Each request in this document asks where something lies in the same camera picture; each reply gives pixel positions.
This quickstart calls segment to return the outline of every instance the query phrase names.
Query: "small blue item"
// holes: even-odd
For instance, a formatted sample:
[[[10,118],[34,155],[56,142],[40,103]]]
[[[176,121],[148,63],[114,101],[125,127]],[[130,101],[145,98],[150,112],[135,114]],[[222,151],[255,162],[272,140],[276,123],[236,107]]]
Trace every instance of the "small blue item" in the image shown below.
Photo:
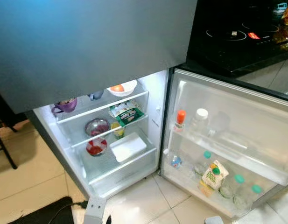
[[[173,160],[171,161],[171,166],[178,169],[180,165],[182,164],[182,161],[179,156],[174,156]]]
[[[102,96],[102,94],[103,94],[103,91],[104,91],[104,90],[100,90],[100,91],[97,91],[97,92],[88,94],[88,97],[90,97],[90,100],[91,100],[91,101],[100,99],[101,96]]]

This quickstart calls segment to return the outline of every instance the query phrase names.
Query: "black mat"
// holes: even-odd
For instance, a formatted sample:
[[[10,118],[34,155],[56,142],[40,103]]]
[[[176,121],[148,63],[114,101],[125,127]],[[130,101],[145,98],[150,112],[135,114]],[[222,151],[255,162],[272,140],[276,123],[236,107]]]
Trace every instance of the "black mat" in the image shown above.
[[[48,224],[50,219],[65,205],[71,204],[71,197],[63,197],[62,199],[49,204],[48,206],[34,211],[24,217],[21,217],[10,224]],[[71,206],[63,209],[52,224],[74,224]]]

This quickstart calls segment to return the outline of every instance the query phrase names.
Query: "refrigerator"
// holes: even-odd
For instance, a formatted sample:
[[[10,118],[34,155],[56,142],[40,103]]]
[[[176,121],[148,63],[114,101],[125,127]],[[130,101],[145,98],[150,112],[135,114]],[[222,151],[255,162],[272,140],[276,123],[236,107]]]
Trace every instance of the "refrigerator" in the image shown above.
[[[241,217],[249,210],[193,172],[205,151],[228,171],[222,183],[241,175],[239,189],[260,187],[251,209],[288,185],[288,102],[175,67],[186,60],[196,4],[0,0],[0,95],[15,113],[27,114],[87,198],[108,199],[159,170],[226,216]],[[127,96],[107,90],[132,80],[137,85]],[[88,94],[101,90],[91,101]],[[71,98],[73,111],[52,113]],[[143,115],[124,127],[124,138],[114,135],[120,127],[85,132],[93,119],[116,122],[110,107],[127,101]],[[199,108],[209,114],[207,133],[192,138]],[[186,116],[177,131],[180,110]],[[92,156],[88,143],[99,138],[106,147]]]
[[[96,136],[85,133],[94,118],[115,122],[110,107],[127,100],[136,101],[144,115],[125,126],[124,138],[115,138],[116,129]],[[53,107],[35,108],[28,116],[86,196],[108,199],[159,170],[168,181],[237,219],[288,185],[288,102],[278,98],[174,69],[137,79],[134,91],[125,97],[104,90],[94,101],[87,95],[77,97],[72,112],[54,116]],[[209,131],[193,138],[190,130],[199,108],[208,111]],[[174,128],[179,110],[186,111],[181,130]],[[99,138],[106,140],[107,149],[92,156],[87,144]],[[120,146],[118,151],[113,144]],[[222,183],[236,175],[244,178],[234,196],[244,192],[242,196],[253,200],[252,207],[238,207],[233,196],[222,196],[221,188],[203,185],[194,165],[205,151],[211,153],[210,162],[219,161],[228,171]],[[180,159],[178,166],[168,154]],[[261,191],[250,194],[254,185]]]

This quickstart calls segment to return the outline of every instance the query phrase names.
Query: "orange bottle cap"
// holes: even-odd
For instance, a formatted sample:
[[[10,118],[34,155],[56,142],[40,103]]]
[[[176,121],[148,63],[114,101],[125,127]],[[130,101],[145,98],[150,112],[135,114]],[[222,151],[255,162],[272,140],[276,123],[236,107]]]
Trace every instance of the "orange bottle cap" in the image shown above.
[[[177,123],[178,124],[181,125],[184,122],[185,115],[186,115],[185,111],[183,111],[183,110],[178,111],[178,114],[177,114]]]

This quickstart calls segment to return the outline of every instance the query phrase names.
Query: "teal bottle cap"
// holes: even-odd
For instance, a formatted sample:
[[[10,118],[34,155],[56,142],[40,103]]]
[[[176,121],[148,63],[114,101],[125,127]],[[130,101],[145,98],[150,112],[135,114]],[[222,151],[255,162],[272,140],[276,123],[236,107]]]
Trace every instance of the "teal bottle cap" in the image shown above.
[[[240,175],[240,174],[236,174],[236,175],[234,176],[234,179],[236,180],[237,183],[244,183],[244,182],[245,182],[245,179],[244,179],[243,176]]]
[[[259,185],[257,185],[257,184],[254,184],[254,185],[252,186],[252,190],[253,190],[253,192],[256,193],[256,194],[260,194],[260,193],[262,192],[262,188],[261,188]]]
[[[212,171],[213,171],[213,173],[214,173],[215,175],[220,175],[220,170],[219,170],[219,168],[215,167],[215,168],[212,169]]]
[[[205,157],[206,159],[209,159],[209,158],[211,157],[211,152],[205,151],[205,152],[204,152],[204,157]]]

